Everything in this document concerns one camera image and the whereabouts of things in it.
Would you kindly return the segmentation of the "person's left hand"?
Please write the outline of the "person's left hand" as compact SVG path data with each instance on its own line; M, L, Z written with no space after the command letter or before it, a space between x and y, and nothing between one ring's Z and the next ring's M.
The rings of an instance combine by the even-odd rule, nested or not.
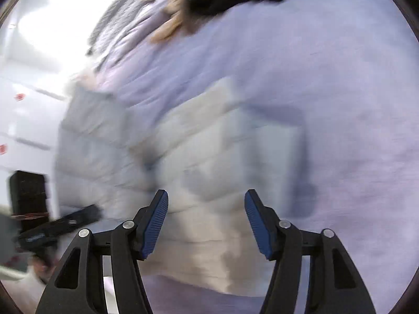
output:
M47 284L50 281L51 276L55 271L57 263L57 259L55 259L50 264L46 264L42 259L40 259L36 255L33 255L33 257L31 257L31 265L33 267L33 271L35 275L38 277L38 279L40 279L44 284Z

